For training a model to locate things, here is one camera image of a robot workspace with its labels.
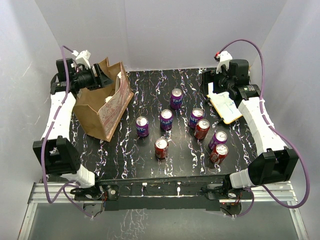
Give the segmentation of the brown canvas tote bag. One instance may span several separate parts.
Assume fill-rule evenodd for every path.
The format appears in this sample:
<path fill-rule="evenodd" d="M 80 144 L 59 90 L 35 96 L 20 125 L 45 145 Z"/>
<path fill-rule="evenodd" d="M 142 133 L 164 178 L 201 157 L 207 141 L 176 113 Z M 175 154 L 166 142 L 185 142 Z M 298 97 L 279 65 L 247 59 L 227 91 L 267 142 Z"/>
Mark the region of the brown canvas tote bag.
<path fill-rule="evenodd" d="M 72 111 L 87 135 L 110 142 L 134 94 L 122 61 L 110 65 L 105 58 L 99 66 L 113 83 L 96 90 L 83 88 Z"/>

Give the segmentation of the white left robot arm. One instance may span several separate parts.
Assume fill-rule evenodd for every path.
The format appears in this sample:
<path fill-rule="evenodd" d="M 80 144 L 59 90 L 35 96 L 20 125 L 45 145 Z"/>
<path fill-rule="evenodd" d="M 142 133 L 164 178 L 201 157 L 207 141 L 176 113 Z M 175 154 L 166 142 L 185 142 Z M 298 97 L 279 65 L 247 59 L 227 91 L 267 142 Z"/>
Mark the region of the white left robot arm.
<path fill-rule="evenodd" d="M 50 81 L 50 113 L 41 140 L 32 149 L 45 175 L 61 176 L 74 181 L 93 200 L 103 195 L 102 185 L 95 182 L 95 174 L 87 170 L 78 150 L 70 142 L 70 122 L 76 97 L 80 90 L 97 90 L 113 83 L 100 66 L 89 63 L 79 54 L 75 59 L 56 61 L 57 74 Z"/>

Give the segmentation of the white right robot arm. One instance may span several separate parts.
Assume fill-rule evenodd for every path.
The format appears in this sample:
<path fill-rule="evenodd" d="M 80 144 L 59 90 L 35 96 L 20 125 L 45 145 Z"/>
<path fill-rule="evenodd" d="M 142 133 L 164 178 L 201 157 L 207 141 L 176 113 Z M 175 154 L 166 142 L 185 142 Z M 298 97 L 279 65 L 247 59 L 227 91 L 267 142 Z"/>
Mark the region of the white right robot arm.
<path fill-rule="evenodd" d="M 244 118 L 254 139 L 257 158 L 248 168 L 227 176 L 223 194 L 233 199 L 241 188 L 286 182 L 292 176 L 298 155 L 289 149 L 274 126 L 260 98 L 261 90 L 250 84 L 249 63 L 223 51 L 218 66 L 202 75 L 202 87 L 221 120 L 231 124 Z"/>

